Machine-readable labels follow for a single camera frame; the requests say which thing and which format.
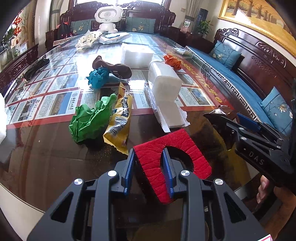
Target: white robot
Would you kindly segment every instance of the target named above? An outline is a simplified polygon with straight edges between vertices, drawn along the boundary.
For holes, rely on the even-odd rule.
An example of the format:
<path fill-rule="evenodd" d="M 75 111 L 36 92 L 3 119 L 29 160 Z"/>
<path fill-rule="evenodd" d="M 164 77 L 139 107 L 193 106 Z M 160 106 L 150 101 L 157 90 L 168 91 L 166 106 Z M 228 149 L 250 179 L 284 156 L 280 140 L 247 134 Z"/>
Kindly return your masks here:
<path fill-rule="evenodd" d="M 102 23 L 99 27 L 99 31 L 109 34 L 118 33 L 114 23 L 119 22 L 122 19 L 123 9 L 120 6 L 108 6 L 101 7 L 97 10 L 94 18 L 98 23 Z"/>

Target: blue crumpled paper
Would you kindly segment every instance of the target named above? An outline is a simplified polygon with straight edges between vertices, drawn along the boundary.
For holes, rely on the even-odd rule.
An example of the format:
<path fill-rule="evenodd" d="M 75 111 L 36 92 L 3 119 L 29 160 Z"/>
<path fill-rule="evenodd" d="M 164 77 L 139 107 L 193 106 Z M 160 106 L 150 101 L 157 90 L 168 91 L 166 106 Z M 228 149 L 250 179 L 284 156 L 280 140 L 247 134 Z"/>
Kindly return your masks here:
<path fill-rule="evenodd" d="M 89 77 L 86 78 L 93 89 L 100 89 L 109 80 L 109 73 L 110 71 L 106 67 L 99 67 L 90 72 Z"/>

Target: framed painting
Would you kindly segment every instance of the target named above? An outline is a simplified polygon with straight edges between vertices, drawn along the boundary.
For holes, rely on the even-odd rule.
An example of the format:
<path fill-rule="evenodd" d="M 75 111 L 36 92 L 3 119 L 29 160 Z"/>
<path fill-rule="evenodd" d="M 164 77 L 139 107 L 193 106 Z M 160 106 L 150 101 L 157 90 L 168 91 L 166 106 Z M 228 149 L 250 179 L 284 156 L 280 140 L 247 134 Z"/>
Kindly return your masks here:
<path fill-rule="evenodd" d="M 253 29 L 296 58 L 296 40 L 277 11 L 265 0 L 223 0 L 219 19 Z"/>

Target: glass tabletop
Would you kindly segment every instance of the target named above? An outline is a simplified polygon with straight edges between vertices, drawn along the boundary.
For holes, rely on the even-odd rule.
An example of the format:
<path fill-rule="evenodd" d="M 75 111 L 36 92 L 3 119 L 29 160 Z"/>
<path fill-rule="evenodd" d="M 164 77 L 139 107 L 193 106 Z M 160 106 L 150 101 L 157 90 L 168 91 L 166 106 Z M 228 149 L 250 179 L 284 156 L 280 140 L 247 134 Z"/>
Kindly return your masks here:
<path fill-rule="evenodd" d="M 94 107 L 102 96 L 118 93 L 122 82 L 134 97 L 128 150 L 165 135 L 143 93 L 149 69 L 132 69 L 132 77 L 127 80 L 110 75 L 109 82 L 100 90 L 91 89 L 86 77 L 93 70 L 93 60 L 100 55 L 106 62 L 120 63 L 122 43 L 95 43 L 77 52 L 78 38 L 48 52 L 50 64 L 30 81 L 20 76 L 17 86 L 5 98 L 8 120 L 7 136 L 0 144 L 0 183 L 43 211 L 74 179 L 96 179 L 127 158 L 104 143 L 102 136 L 79 144 L 73 141 L 68 127 L 76 106 L 86 103 Z M 171 54 L 181 61 L 182 69 L 177 75 L 183 84 L 176 103 L 187 112 L 190 125 L 185 130 L 212 167 L 208 179 L 222 178 L 233 190 L 250 181 L 254 176 L 250 167 L 233 149 L 226 149 L 223 139 L 203 116 L 219 105 L 228 105 L 235 111 L 231 100 L 202 74 L 203 63 L 175 53 L 172 48 L 181 46 L 164 37 L 131 33 L 124 42 L 148 45 L 155 53 L 154 60 L 164 62 L 163 56 Z M 149 202 L 134 178 L 131 194 L 115 210 L 120 215 L 118 227 L 139 227 L 181 219 L 182 201 L 169 205 Z"/>

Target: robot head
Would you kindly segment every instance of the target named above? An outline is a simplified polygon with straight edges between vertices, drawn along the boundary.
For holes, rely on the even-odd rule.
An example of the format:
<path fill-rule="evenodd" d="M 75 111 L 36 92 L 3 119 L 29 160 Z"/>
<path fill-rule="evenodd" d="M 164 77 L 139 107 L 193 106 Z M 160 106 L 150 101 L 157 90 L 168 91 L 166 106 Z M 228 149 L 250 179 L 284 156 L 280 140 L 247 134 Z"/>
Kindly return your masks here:
<path fill-rule="evenodd" d="M 116 23 L 122 19 L 123 9 L 120 6 L 101 7 L 97 10 L 94 18 L 98 23 Z"/>

